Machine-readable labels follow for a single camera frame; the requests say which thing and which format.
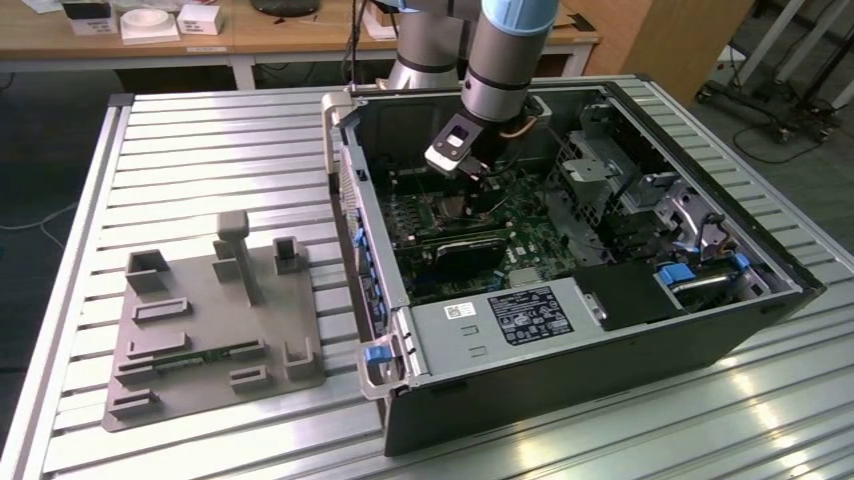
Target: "motherboard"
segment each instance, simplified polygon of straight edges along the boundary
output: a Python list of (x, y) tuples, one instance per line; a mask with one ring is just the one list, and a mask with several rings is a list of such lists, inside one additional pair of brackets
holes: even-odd
[(491, 178), (485, 191), (380, 199), (412, 305), (568, 276), (575, 268), (543, 204), (544, 176)]

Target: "desk leg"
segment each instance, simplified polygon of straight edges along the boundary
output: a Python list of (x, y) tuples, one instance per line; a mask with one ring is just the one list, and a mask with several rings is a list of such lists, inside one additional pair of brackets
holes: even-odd
[(584, 74), (584, 67), (587, 66), (587, 60), (589, 59), (589, 52), (592, 52), (592, 44), (577, 45), (569, 53), (565, 59), (565, 65), (563, 66), (561, 77), (580, 77)]
[(254, 90), (254, 76), (252, 75), (254, 57), (252, 55), (232, 55), (230, 69), (234, 73), (237, 90)]

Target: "wheel caster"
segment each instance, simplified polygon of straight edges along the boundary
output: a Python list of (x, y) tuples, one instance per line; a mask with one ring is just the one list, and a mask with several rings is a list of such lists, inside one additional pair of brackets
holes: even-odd
[(815, 134), (815, 141), (818, 143), (824, 143), (827, 141), (827, 138), (830, 138), (831, 133), (832, 133), (832, 130), (827, 128), (822, 128)]
[(786, 128), (780, 128), (776, 130), (776, 143), (784, 144), (788, 143), (788, 140), (791, 140), (791, 137), (794, 136), (794, 134), (791, 133), (791, 130), (786, 129)]
[(708, 100), (711, 100), (714, 93), (712, 91), (703, 87), (700, 89), (699, 92), (696, 92), (695, 98), (696, 98), (696, 103), (708, 103)]

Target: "white label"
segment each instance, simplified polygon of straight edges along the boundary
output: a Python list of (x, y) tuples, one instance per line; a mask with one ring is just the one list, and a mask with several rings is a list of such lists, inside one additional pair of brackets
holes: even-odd
[(225, 47), (186, 47), (186, 53), (200, 53), (200, 52), (226, 52), (228, 48)]
[(444, 314), (447, 315), (448, 320), (453, 320), (456, 318), (463, 318), (463, 317), (471, 317), (472, 315), (476, 314), (475, 304), (468, 302), (468, 303), (459, 303), (456, 305), (448, 305), (447, 307), (444, 307)]

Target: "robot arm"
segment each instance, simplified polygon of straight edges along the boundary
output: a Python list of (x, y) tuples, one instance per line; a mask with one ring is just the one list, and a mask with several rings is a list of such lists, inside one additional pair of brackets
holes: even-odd
[[(381, 1), (399, 8), (463, 20), (472, 19), (479, 11), (463, 83), (464, 108), (453, 115), (424, 153), (427, 163), (445, 175), (455, 174), (459, 169), (475, 176), (480, 161), (491, 159), (469, 158), (472, 147), (477, 143), (501, 142), (496, 133), (521, 112), (559, 0)], [(423, 43), (432, 44), (433, 41), (425, 38)]]

